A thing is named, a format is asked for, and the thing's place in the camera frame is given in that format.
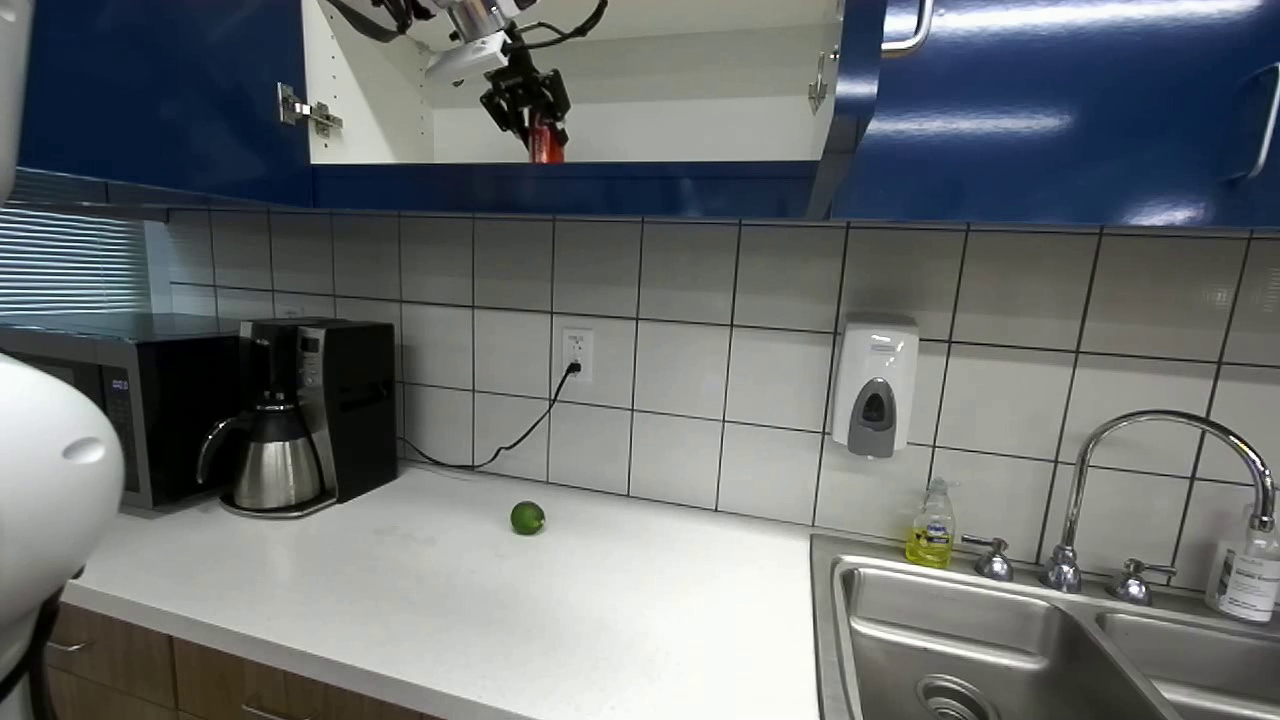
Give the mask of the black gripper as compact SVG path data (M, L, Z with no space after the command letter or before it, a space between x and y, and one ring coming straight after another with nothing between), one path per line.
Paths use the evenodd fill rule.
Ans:
M501 132L526 134L532 126L561 125L571 109L561 70L501 68L478 92L482 113Z

